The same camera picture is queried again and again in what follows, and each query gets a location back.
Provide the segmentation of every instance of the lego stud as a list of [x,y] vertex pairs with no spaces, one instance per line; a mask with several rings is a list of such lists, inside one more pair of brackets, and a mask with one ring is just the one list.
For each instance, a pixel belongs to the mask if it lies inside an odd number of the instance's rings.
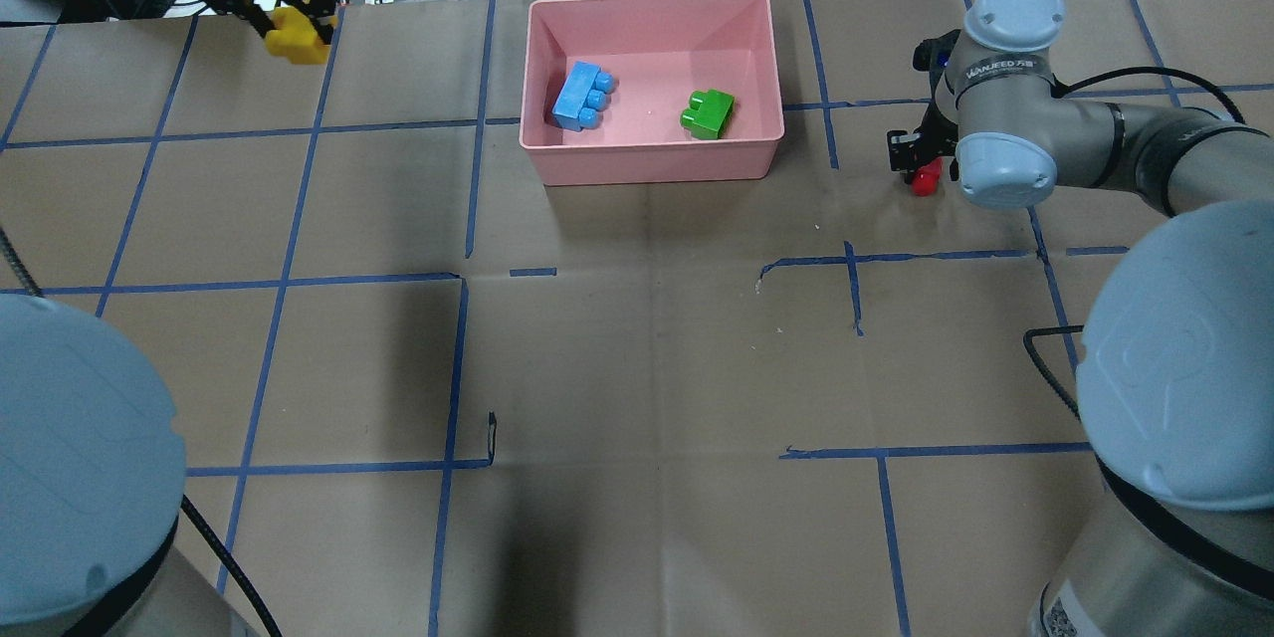
[[610,103],[615,78],[591,61],[577,61],[562,84],[553,103],[553,120],[558,127],[581,132],[595,130],[601,121],[599,112]]
[[587,107],[592,107],[592,110],[606,110],[606,106],[610,103],[610,96],[603,93],[601,89],[589,89],[589,98],[583,103]]
[[720,89],[696,89],[691,93],[689,106],[682,112],[682,127],[691,130],[691,136],[696,139],[720,139],[731,110],[734,96]]

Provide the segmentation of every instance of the toy block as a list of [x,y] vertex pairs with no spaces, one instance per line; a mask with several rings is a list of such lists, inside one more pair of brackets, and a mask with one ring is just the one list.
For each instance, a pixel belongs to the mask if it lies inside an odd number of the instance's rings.
[[720,89],[692,92],[689,107],[682,112],[682,127],[696,139],[720,139],[731,110],[734,96]]
[[265,48],[275,57],[288,57],[292,65],[324,65],[327,43],[294,6],[279,6],[270,14],[274,29],[265,34]]
[[553,118],[558,127],[572,132],[595,130],[601,121],[598,112],[609,104],[614,88],[614,75],[601,71],[591,61],[576,61],[553,103]]

